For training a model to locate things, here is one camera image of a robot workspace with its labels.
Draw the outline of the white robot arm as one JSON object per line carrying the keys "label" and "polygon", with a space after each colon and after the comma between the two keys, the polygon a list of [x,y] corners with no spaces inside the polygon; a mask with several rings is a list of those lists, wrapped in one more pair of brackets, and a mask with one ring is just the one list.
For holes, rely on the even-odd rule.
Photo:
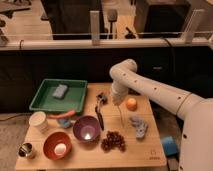
{"label": "white robot arm", "polygon": [[178,171],[213,171],[213,98],[140,76],[133,59],[115,64],[109,74],[115,105],[132,89],[184,121]]}

